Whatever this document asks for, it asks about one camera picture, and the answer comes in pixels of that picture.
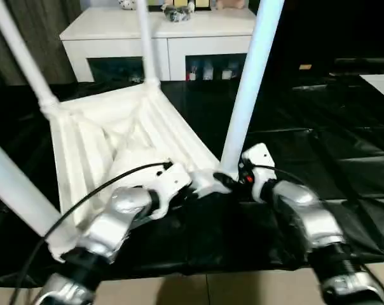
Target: black tarp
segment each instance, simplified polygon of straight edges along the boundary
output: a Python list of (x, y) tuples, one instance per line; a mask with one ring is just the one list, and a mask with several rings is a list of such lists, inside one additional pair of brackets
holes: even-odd
[[(61, 100), (122, 83), (55, 86)], [(221, 156), (238, 83), (163, 82), (163, 92), (208, 148)], [(384, 96), (359, 77), (265, 83), (245, 148), (264, 142), (278, 168), (295, 173), (324, 200), (365, 262), (384, 261)], [(27, 87), (0, 88), (0, 145), (58, 205), (50, 129)], [(0, 203), (0, 287), (38, 237)], [(306, 265), (268, 205), (213, 194), (190, 200), (131, 234), (106, 279)], [(26, 286), (58, 268), (44, 247)]]

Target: white tube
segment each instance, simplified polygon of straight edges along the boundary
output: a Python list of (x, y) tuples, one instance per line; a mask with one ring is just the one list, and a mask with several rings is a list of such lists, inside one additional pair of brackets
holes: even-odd
[[(0, 199), (40, 236), (60, 218), (58, 211), (1, 148)], [(47, 242), (50, 248), (63, 253), (74, 246), (76, 237), (76, 228), (63, 222)]]
[(151, 41), (151, 28), (148, 19), (146, 0), (136, 0), (139, 27), (141, 30), (142, 63), (144, 66), (144, 82), (151, 85), (159, 85), (160, 80), (156, 76), (153, 44)]
[(284, 0), (260, 1), (219, 168), (233, 178), (238, 175), (238, 161), (283, 5)]
[(35, 92), (40, 108), (57, 104), (58, 99), (53, 95), (45, 78), (39, 71), (3, 0), (0, 0), (0, 30), (28, 83)]

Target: dark curtain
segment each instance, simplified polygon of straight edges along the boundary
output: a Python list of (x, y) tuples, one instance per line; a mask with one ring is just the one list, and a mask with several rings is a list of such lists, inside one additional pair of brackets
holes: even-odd
[[(80, 1), (6, 0), (6, 4), (47, 82), (75, 81), (59, 34), (81, 13)], [(0, 32), (0, 85), (26, 83)]]

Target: wall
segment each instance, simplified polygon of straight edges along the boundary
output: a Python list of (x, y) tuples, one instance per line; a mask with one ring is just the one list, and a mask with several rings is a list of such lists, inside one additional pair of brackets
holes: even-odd
[(80, 0), (82, 10), (89, 6), (118, 6), (118, 0)]

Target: white plastic structure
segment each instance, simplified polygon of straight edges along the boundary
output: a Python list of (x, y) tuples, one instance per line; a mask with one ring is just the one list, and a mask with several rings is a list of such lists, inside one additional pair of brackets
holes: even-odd
[[(62, 213), (103, 182), (140, 165), (168, 159), (183, 164), (188, 171), (215, 169), (219, 165), (216, 157), (161, 92), (154, 67), (145, 0), (137, 1), (137, 7), (145, 83), (59, 103), (0, 1), (0, 29), (50, 122)], [(148, 168), (118, 181), (77, 209), (67, 219), (68, 225), (77, 226), (89, 220), (104, 206), (115, 187), (148, 184), (156, 178), (159, 170), (163, 169)], [(39, 200), (33, 189), (29, 209), (36, 214), (36, 219), (26, 217), (23, 211), (17, 212), (20, 205), (15, 200), (6, 196), (1, 198), (30, 224), (43, 219), (46, 230), (57, 217), (52, 218), (50, 204), (44, 197)], [(27, 193), (25, 201), (30, 201), (29, 197)], [(32, 227), (38, 234), (44, 234), (43, 229)], [(56, 240), (63, 240), (64, 234), (58, 231), (53, 236)], [(75, 234), (75, 230), (72, 229), (70, 234)], [(48, 243), (52, 246), (54, 240), (48, 240)]]
[[(260, 2), (220, 166), (222, 171), (232, 175), (237, 173), (283, 3), (284, 0)], [(59, 103), (0, 0), (0, 29), (50, 122), (62, 213), (103, 182), (140, 165), (171, 159), (189, 172), (219, 168), (216, 157), (160, 90), (146, 0), (137, 0), (137, 14), (142, 33), (145, 82)], [(148, 168), (119, 180), (77, 209), (48, 239), (53, 254), (58, 255), (55, 247), (72, 246), (72, 238), (76, 236), (74, 225), (88, 221), (103, 208), (114, 188), (148, 185), (159, 170), (163, 169)], [(59, 216), (1, 149), (0, 198), (41, 236)]]
[[(45, 196), (0, 148), (0, 199), (23, 219), (37, 234), (44, 236), (60, 217)], [(57, 255), (76, 243), (76, 228), (62, 223), (47, 242)]]
[(220, 164), (234, 178), (283, 6), (284, 0), (261, 0), (257, 11)]

